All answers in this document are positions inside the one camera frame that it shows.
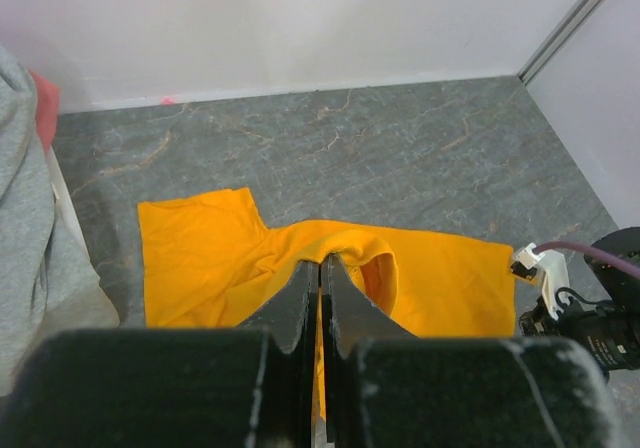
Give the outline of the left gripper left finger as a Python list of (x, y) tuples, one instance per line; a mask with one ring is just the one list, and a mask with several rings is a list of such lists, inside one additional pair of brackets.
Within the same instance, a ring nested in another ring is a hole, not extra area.
[(242, 328), (267, 334), (248, 447), (312, 447), (316, 405), (316, 264), (296, 265), (284, 286)]

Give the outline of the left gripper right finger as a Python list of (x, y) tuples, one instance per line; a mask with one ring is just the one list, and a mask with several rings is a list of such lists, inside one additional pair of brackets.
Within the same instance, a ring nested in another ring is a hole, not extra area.
[(329, 255), (321, 263), (320, 288), (327, 438), (336, 447), (348, 447), (358, 421), (351, 352), (363, 340), (413, 335), (355, 286), (340, 256)]

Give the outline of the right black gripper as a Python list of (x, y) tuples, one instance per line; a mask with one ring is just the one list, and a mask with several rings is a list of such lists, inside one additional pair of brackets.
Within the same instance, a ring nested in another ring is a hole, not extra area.
[(595, 359), (606, 379), (611, 371), (639, 369), (639, 314), (609, 302), (585, 311), (572, 300), (557, 320), (547, 312), (541, 297), (519, 320), (524, 336), (555, 336), (571, 339)]

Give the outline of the orange t shirt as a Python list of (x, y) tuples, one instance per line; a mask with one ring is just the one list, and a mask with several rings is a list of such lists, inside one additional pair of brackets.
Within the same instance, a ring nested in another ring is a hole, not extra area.
[(433, 231), (308, 220), (266, 226), (251, 192), (224, 189), (142, 202), (146, 322), (233, 327), (301, 261), (338, 254), (353, 284), (417, 336), (509, 336), (515, 282), (509, 246)]

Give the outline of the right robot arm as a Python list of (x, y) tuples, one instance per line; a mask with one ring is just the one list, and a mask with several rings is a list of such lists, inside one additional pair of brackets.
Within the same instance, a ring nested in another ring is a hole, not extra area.
[[(570, 286), (565, 250), (579, 253), (608, 294), (588, 300)], [(509, 270), (540, 289), (518, 320), (525, 336), (559, 336), (585, 348), (603, 374), (639, 368), (639, 229), (612, 232), (591, 245), (531, 243), (511, 257)]]

